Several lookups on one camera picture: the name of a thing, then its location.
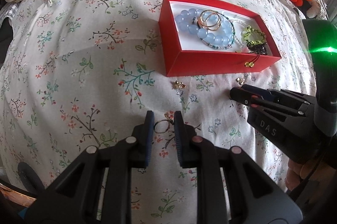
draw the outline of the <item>bed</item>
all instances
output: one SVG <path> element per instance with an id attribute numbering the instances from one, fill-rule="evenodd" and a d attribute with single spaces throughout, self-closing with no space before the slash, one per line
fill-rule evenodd
<path id="1" fill-rule="evenodd" d="M 316 91 L 307 37 L 287 0 L 224 0 L 263 18 L 282 59 L 260 73 L 165 77 L 162 0 L 23 0 L 0 70 L 0 153 L 11 183 L 29 164 L 48 186 L 87 146 L 105 148 L 155 113 L 151 164 L 133 173 L 133 223 L 195 223 L 196 170 L 179 167 L 173 112 L 215 145 L 242 147 L 284 189 L 287 157 L 229 99 L 237 78 Z M 176 89 L 174 81 L 185 89 Z"/>

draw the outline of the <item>red jewelry box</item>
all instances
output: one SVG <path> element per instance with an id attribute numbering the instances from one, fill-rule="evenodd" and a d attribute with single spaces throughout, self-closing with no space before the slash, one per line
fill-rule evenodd
<path id="1" fill-rule="evenodd" d="M 253 61 L 254 58 L 257 57 L 257 54 L 235 53 L 216 49 L 208 49 L 208 51 L 183 50 L 179 41 L 170 4 L 170 2 L 173 1 L 206 5 L 211 8 L 227 10 L 254 19 L 261 31 L 266 34 L 267 44 L 272 56 L 260 55 L 254 67 L 250 68 L 245 67 L 245 63 Z M 281 54 L 277 49 L 274 39 L 258 14 L 221 0 L 163 0 L 159 18 L 159 28 L 167 77 L 260 72 L 281 59 Z"/>

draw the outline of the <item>human hand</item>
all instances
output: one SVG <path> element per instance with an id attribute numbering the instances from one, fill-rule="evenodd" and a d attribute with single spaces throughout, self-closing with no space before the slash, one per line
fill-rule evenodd
<path id="1" fill-rule="evenodd" d="M 300 179 L 305 179 L 306 176 L 311 172 L 317 163 L 316 159 L 309 160 L 305 164 L 298 164 L 289 159 L 288 161 L 288 171 L 285 179 L 285 185 L 289 190 L 296 188 Z M 317 180 L 320 182 L 318 188 L 314 192 L 313 196 L 310 198 L 309 203 L 315 203 L 321 195 L 323 194 L 326 187 L 329 185 L 332 177 L 334 176 L 336 170 L 331 168 L 325 162 L 321 162 L 317 167 L 316 171 L 311 176 L 310 180 Z"/>

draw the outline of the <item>ring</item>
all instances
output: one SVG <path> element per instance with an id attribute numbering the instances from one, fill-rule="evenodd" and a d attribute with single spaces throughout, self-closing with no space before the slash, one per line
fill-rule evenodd
<path id="1" fill-rule="evenodd" d="M 207 16 L 206 20 L 204 21 L 203 18 L 202 18 L 202 16 L 203 16 L 203 14 L 204 14 L 205 12 L 211 12 L 211 13 Z M 218 17 L 218 21 L 217 21 L 214 25 L 207 25 L 207 21 L 210 19 L 210 17 L 211 17 L 212 15 L 216 15 L 216 16 Z M 200 14 L 200 16 L 198 16 L 198 25 L 199 25 L 201 28 L 204 28 L 204 29 L 206 29 L 206 30 L 209 30 L 209 31 L 216 31 L 216 30 L 218 30 L 218 29 L 220 28 L 220 26 L 221 26 L 221 18 L 220 18 L 220 15 L 219 15 L 217 12 L 212 11 L 212 10 L 204 10 L 204 11 Z"/>

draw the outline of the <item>green led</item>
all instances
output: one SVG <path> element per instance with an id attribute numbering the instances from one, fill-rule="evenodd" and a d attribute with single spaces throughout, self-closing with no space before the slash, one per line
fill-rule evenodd
<path id="1" fill-rule="evenodd" d="M 312 53 L 317 53 L 317 52 L 337 53 L 337 49 L 333 47 L 325 47 L 325 48 L 319 48 L 319 49 L 312 51 Z"/>

